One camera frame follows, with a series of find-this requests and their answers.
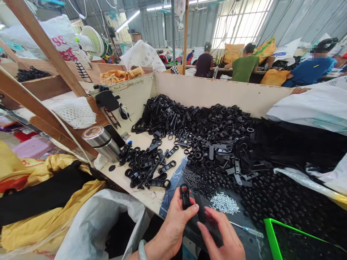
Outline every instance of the green shirt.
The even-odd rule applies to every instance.
[[[232,63],[232,81],[249,82],[253,69],[258,66],[258,56],[241,57]]]

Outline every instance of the hand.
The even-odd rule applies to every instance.
[[[199,211],[199,205],[195,203],[193,198],[190,198],[192,206],[183,210],[180,196],[180,188],[177,187],[166,219],[156,235],[156,239],[161,243],[160,246],[165,247],[167,250],[168,257],[165,257],[165,259],[171,259],[177,254],[182,244],[185,225]]]
[[[209,207],[205,207],[205,210],[207,219],[218,224],[223,239],[223,246],[218,248],[207,227],[203,223],[198,222],[198,228],[201,231],[211,260],[246,260],[243,245],[227,216]]]

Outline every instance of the blue cloth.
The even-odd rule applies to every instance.
[[[290,72],[293,77],[284,82],[282,87],[314,84],[320,77],[330,73],[336,63],[337,61],[331,57],[305,60]]]

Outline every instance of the metal wall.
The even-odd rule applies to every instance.
[[[78,19],[78,14],[73,10],[70,3],[67,0],[64,1],[66,5],[63,8],[63,13],[67,14],[70,20]],[[71,0],[71,2],[78,11],[85,15],[84,0]],[[135,13],[136,9],[139,9],[139,6],[145,6],[147,2],[153,5],[153,3],[158,3],[160,0],[124,0],[124,4],[122,1],[118,2],[121,10],[123,8],[127,9],[126,16],[129,18]],[[114,10],[104,0],[99,0],[99,3],[103,12]],[[86,0],[86,4],[86,23],[95,28],[98,33],[104,33],[97,2],[95,0]],[[203,46],[206,41],[212,41],[220,5],[201,3],[197,6],[199,9],[207,8],[198,11],[194,10],[195,4],[189,6],[188,48]],[[314,43],[324,33],[341,39],[347,34],[346,13],[347,0],[274,0],[257,42],[261,44],[265,40],[276,36],[277,46],[287,44],[299,37],[302,37],[301,40],[304,42]],[[141,7],[141,13],[129,23],[129,28],[140,32],[142,38],[155,48],[172,47],[171,13],[164,13],[163,10],[147,12],[146,7]],[[177,22],[175,23],[175,35],[176,48],[182,48],[184,30],[178,32]]]
[[[189,6],[187,48],[201,47],[206,41],[212,41],[219,4],[212,6],[199,4],[200,10],[197,11],[195,7],[196,5]],[[134,11],[127,13],[127,17],[131,17],[133,13]],[[175,46],[183,48],[184,29],[178,31],[178,21],[176,17]],[[142,9],[141,13],[129,23],[129,28],[141,33],[143,40],[154,48],[172,47],[171,12],[164,13],[163,10],[147,12],[146,9]]]
[[[282,46],[299,37],[315,43],[324,34],[347,34],[347,0],[276,0],[265,22],[259,44],[276,36]]]

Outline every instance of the worker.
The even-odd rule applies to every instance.
[[[307,86],[315,84],[320,77],[330,73],[337,60],[328,57],[328,52],[335,47],[337,38],[325,39],[312,49],[313,58],[301,62],[287,74],[287,81],[282,87]]]
[[[252,72],[258,70],[259,57],[252,55],[255,47],[248,43],[243,51],[243,57],[225,65],[225,69],[232,67],[232,81],[249,82]]]
[[[180,199],[180,188],[176,188],[175,194],[170,203],[166,219],[155,237],[144,246],[146,258],[148,260],[172,259],[179,251],[183,230],[187,222],[198,213],[199,205],[190,198],[192,206],[183,210]],[[211,260],[246,260],[245,251],[234,228],[230,224],[227,216],[217,212],[210,207],[205,207],[205,215],[208,220],[218,224],[219,231],[223,238],[223,246],[218,248],[208,231],[207,227],[198,222],[202,238],[206,244]],[[130,255],[127,260],[138,260],[139,251]]]
[[[205,53],[201,54],[195,63],[195,76],[209,78],[213,70],[213,57],[211,56],[211,43],[206,42],[204,46]]]

